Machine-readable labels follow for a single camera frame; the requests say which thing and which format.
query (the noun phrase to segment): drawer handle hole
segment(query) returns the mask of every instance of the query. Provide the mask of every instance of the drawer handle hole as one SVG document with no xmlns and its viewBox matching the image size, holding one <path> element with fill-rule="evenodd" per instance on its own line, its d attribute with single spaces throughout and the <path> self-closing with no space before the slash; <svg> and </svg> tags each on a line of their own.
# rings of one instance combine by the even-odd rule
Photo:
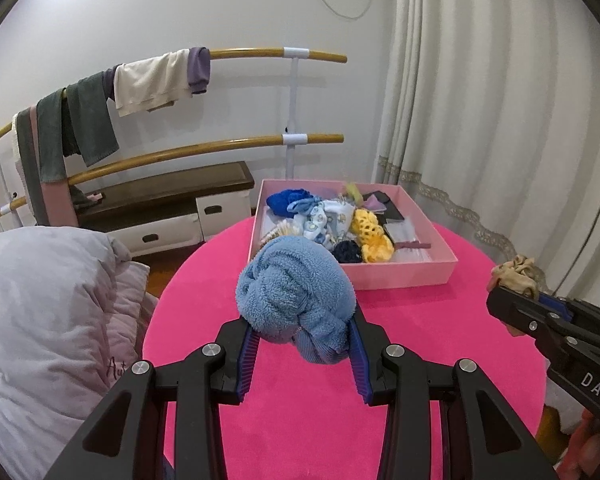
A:
<svg viewBox="0 0 600 480">
<path fill-rule="evenodd" d="M 222 212 L 222 206 L 221 205 L 210 205 L 205 207 L 205 215 L 214 215 L 216 213 L 221 213 Z"/>
</svg>

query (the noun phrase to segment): white drawer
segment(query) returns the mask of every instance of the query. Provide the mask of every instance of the white drawer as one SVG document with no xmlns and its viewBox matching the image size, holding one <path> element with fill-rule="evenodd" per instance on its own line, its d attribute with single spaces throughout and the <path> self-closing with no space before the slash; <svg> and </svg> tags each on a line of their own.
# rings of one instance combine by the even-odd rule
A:
<svg viewBox="0 0 600 480">
<path fill-rule="evenodd" d="M 248 190 L 201 196 L 196 203 L 205 240 L 251 216 Z"/>
<path fill-rule="evenodd" d="M 196 213 L 127 227 L 107 234 L 122 242 L 132 256 L 192 246 L 203 241 Z"/>
</svg>

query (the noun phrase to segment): black scrunchie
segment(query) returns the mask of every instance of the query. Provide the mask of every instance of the black scrunchie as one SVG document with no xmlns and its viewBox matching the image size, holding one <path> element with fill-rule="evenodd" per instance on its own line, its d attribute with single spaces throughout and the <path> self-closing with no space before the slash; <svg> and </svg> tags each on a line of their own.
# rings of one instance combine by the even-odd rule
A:
<svg viewBox="0 0 600 480">
<path fill-rule="evenodd" d="M 344 240 L 338 242 L 331 251 L 331 254 L 340 264 L 361 264 L 362 251 L 357 243 L 353 240 Z"/>
</svg>

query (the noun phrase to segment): white wall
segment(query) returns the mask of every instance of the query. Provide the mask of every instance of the white wall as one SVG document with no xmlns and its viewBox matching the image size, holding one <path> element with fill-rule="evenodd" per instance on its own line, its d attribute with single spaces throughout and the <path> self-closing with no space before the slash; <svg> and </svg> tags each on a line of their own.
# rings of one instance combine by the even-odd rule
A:
<svg viewBox="0 0 600 480">
<path fill-rule="evenodd" d="M 346 14 L 359 13 L 366 3 L 329 1 Z M 53 90 L 120 62 L 194 45 L 314 48 L 347 54 L 349 62 L 300 61 L 298 129 L 343 132 L 346 140 L 298 148 L 296 177 L 369 180 L 394 1 L 373 0 L 362 19 L 350 22 L 321 0 L 20 0 L 0 26 L 0 127 Z M 289 68 L 290 61 L 282 59 L 216 60 L 203 96 L 124 118 L 110 106 L 121 149 L 103 164 L 206 140 L 281 132 Z M 10 149 L 10 140 L 0 141 L 6 166 Z M 228 160 L 246 160 L 256 186 L 262 178 L 284 176 L 283 148 L 257 148 L 156 164 L 85 189 Z M 78 156 L 67 166 L 70 174 L 84 170 Z M 14 171 L 8 181 L 22 194 Z M 2 225 L 11 228 L 11 220 Z"/>
</svg>

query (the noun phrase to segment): wooden floor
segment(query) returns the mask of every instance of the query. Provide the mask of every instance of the wooden floor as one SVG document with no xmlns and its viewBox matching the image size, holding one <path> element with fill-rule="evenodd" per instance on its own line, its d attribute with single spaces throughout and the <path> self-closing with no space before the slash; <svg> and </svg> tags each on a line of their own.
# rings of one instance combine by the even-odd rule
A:
<svg viewBox="0 0 600 480">
<path fill-rule="evenodd" d="M 176 271 L 199 247 L 200 245 L 197 245 L 134 258 L 151 267 L 147 292 L 159 298 Z M 560 432 L 560 419 L 553 408 L 544 407 L 536 440 L 549 460 L 552 463 L 557 462 L 566 448 L 569 438 Z"/>
</svg>

